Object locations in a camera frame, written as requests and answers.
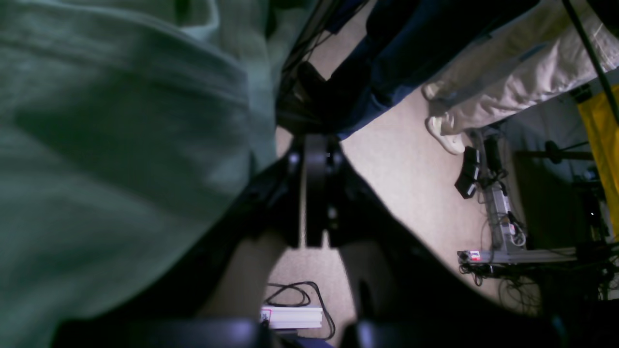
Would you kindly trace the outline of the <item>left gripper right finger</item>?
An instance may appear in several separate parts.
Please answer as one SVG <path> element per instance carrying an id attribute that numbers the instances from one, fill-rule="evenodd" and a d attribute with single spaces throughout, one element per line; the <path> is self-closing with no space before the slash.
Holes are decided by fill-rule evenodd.
<path id="1" fill-rule="evenodd" d="M 544 286 L 540 314 L 519 314 L 473 290 L 396 219 L 332 136 L 304 137 L 307 246 L 338 249 L 357 321 L 343 348 L 616 348 L 618 301 L 590 295 L 618 267 L 616 245 L 575 248 L 578 260 L 459 264 L 464 273 Z"/>

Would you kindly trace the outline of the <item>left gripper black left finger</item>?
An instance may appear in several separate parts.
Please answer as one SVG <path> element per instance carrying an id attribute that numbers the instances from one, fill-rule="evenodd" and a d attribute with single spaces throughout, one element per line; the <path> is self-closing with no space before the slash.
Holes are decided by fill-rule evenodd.
<path id="1" fill-rule="evenodd" d="M 290 148 L 152 286 L 88 320 L 64 322 L 54 348 L 278 348 L 259 322 L 269 275 L 300 244 L 303 155 Z"/>

